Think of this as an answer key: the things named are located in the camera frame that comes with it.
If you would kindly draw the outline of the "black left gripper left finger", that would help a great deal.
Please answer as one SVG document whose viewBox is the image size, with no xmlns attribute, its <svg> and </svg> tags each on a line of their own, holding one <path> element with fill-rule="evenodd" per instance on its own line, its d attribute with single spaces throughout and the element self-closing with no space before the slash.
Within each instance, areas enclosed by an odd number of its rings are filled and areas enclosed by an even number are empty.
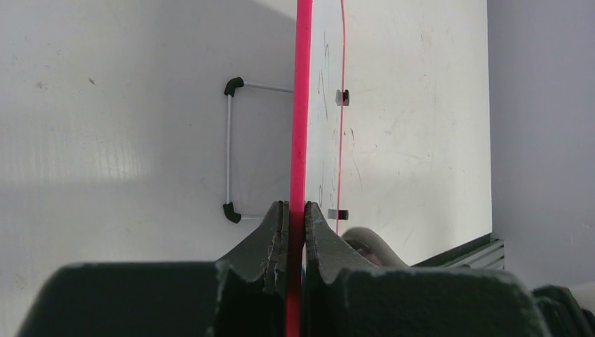
<svg viewBox="0 0 595 337">
<path fill-rule="evenodd" d="M 19 336 L 282 336 L 288 205 L 214 262 L 72 263 L 42 286 Z"/>
</svg>

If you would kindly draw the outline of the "pink-framed whiteboard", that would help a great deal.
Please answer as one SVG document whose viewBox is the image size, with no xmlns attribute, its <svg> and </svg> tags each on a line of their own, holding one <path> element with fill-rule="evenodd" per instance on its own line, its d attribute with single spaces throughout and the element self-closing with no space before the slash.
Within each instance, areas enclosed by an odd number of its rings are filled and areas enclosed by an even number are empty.
<svg viewBox="0 0 595 337">
<path fill-rule="evenodd" d="M 328 209 L 340 209 L 345 90 L 345 5 L 343 1 L 298 1 L 290 165 L 288 285 L 285 335 L 300 335 L 302 249 L 305 207 L 317 203 L 328 226 Z"/>
</svg>

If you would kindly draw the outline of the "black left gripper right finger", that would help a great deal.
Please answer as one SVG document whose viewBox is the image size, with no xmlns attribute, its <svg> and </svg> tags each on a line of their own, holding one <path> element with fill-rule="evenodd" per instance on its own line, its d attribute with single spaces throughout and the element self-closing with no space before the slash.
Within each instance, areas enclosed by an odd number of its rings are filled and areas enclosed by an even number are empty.
<svg viewBox="0 0 595 337">
<path fill-rule="evenodd" d="M 501 270 L 379 267 L 305 206 L 304 336 L 548 336 L 534 300 Z"/>
</svg>

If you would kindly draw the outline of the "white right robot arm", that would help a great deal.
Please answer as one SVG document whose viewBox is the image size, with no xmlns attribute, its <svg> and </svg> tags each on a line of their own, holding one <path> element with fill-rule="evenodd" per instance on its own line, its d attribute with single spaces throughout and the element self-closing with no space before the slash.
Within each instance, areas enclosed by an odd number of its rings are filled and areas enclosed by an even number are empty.
<svg viewBox="0 0 595 337">
<path fill-rule="evenodd" d="M 552 336 L 594 336 L 594 309 L 580 304 L 568 287 L 547 285 L 531 294 Z"/>
</svg>

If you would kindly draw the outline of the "grey eraser cloth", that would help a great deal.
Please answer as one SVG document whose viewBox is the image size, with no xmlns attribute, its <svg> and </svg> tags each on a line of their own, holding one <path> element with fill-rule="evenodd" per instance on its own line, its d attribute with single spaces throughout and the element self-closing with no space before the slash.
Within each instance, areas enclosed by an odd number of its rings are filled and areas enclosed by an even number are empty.
<svg viewBox="0 0 595 337">
<path fill-rule="evenodd" d="M 366 260 L 379 267 L 408 268 L 388 243 L 367 227 L 351 227 L 341 238 Z"/>
</svg>

